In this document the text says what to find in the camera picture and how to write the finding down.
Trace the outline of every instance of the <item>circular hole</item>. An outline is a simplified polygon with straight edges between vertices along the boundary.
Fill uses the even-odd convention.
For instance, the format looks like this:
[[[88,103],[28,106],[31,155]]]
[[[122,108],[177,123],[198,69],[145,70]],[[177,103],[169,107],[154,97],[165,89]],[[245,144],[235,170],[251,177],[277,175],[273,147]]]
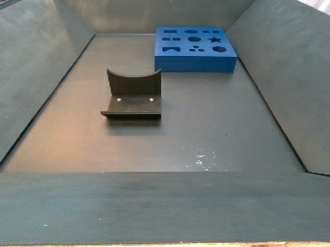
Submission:
[[[199,38],[199,37],[190,37],[189,38],[189,41],[191,41],[191,42],[199,42],[202,40],[202,38]]]
[[[199,31],[197,31],[197,30],[186,30],[185,31],[187,34],[197,34]]]
[[[214,46],[214,47],[213,47],[213,50],[214,50],[214,51],[218,51],[218,52],[225,52],[225,51],[227,51],[227,49],[226,49],[225,47],[222,47],[222,46]]]

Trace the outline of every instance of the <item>hole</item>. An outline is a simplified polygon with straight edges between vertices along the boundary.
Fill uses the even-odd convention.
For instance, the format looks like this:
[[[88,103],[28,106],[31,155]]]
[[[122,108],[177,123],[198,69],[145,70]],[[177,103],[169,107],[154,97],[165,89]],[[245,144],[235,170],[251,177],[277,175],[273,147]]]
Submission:
[[[185,31],[187,34],[197,34],[199,31],[197,31],[197,30],[186,30]]]
[[[222,41],[222,39],[218,39],[215,37],[213,37],[210,40],[211,40],[211,42],[221,42]]]
[[[191,42],[199,42],[202,40],[202,38],[199,38],[199,37],[190,37],[189,38],[189,41],[191,41]]]
[[[225,51],[227,51],[227,49],[226,49],[225,47],[222,47],[222,46],[214,46],[214,47],[213,47],[213,50],[214,50],[214,51],[218,51],[218,52],[225,52]]]
[[[177,33],[177,30],[165,30],[165,33],[167,33],[167,34],[175,34]]]
[[[181,47],[163,47],[163,51],[169,51],[169,50],[177,50],[179,52]]]

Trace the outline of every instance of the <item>shape sorter block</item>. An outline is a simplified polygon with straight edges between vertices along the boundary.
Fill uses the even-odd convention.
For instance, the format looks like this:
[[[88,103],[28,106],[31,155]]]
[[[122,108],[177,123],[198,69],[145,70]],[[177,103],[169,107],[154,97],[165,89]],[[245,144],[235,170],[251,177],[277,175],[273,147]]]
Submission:
[[[237,59],[238,54],[221,28],[158,28],[155,70],[233,73]]]

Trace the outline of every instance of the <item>gray surface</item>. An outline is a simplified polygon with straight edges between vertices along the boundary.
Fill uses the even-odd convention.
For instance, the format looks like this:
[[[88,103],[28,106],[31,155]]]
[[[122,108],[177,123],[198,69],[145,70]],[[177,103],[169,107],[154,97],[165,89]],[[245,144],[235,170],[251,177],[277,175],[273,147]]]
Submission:
[[[255,0],[64,0],[97,33],[154,34],[158,26],[227,29]]]
[[[94,38],[3,172],[300,173],[302,168],[241,65],[163,73],[163,119],[107,121],[107,69],[154,72],[154,35]]]
[[[70,70],[92,31],[60,1],[0,10],[0,160]]]
[[[330,241],[330,178],[0,175],[2,244]]]
[[[330,174],[330,16],[259,0],[227,32],[308,169]]]

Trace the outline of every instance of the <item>curved holder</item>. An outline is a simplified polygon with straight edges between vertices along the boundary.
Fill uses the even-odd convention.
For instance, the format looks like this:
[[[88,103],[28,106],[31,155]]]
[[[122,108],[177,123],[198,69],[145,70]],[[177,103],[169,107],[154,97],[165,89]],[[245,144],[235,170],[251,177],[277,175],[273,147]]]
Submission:
[[[111,89],[109,110],[101,114],[113,117],[162,116],[162,71],[143,76],[125,76],[107,70]]]

